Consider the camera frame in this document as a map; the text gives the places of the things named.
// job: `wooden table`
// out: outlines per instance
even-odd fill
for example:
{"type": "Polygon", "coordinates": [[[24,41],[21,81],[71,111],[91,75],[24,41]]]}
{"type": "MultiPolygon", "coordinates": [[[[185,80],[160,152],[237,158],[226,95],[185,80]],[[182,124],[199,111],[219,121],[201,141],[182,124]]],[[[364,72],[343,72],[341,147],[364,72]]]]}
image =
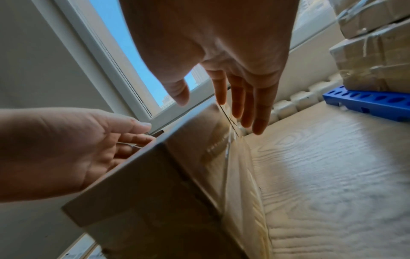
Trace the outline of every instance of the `wooden table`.
{"type": "Polygon", "coordinates": [[[275,259],[410,258],[410,124],[319,103],[245,137],[275,259]]]}

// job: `blue sky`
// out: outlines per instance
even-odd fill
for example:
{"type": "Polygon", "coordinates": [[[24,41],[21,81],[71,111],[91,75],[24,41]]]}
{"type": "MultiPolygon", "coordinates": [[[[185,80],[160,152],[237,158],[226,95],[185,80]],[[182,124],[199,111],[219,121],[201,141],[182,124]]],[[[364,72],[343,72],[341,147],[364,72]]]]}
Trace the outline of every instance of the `blue sky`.
{"type": "MultiPolygon", "coordinates": [[[[155,101],[161,106],[163,104],[162,100],[167,95],[167,92],[156,77],[148,70],[138,54],[126,26],[118,0],[90,0],[90,2],[104,21],[120,48],[130,60],[155,101]]],[[[187,81],[190,90],[196,87],[196,82],[191,73],[185,77],[185,80],[187,81]]]]}

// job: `window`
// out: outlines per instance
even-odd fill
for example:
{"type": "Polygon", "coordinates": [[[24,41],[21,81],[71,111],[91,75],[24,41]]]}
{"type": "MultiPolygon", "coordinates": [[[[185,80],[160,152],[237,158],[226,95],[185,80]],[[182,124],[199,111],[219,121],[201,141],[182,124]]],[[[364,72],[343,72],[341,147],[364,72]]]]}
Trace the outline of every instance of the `window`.
{"type": "MultiPolygon", "coordinates": [[[[197,65],[185,77],[190,102],[179,107],[148,70],[132,41],[118,0],[54,0],[113,85],[143,122],[155,132],[214,94],[205,70],[197,65]]],[[[327,0],[301,0],[291,48],[335,21],[327,0]]]]}

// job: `blue plastic rack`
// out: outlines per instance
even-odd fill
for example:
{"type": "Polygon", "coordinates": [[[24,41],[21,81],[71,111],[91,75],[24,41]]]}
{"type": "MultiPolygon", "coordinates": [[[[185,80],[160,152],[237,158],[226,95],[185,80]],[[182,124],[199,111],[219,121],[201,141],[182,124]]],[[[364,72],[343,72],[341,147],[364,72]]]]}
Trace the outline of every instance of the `blue plastic rack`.
{"type": "Polygon", "coordinates": [[[340,86],[325,93],[323,99],[329,105],[344,105],[349,110],[385,119],[410,120],[410,94],[407,93],[350,91],[340,86]]]}

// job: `box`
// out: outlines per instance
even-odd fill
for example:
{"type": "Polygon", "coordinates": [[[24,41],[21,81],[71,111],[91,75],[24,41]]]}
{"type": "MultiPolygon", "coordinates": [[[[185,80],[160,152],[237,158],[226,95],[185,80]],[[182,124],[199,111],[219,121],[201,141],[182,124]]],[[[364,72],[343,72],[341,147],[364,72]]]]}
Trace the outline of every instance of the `box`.
{"type": "Polygon", "coordinates": [[[193,109],[63,210],[107,259],[271,258],[249,148],[224,111],[193,109]]]}
{"type": "Polygon", "coordinates": [[[349,90],[410,93],[410,19],[330,49],[349,90]]]}
{"type": "Polygon", "coordinates": [[[347,38],[369,33],[410,16],[408,0],[329,0],[347,38]]]}

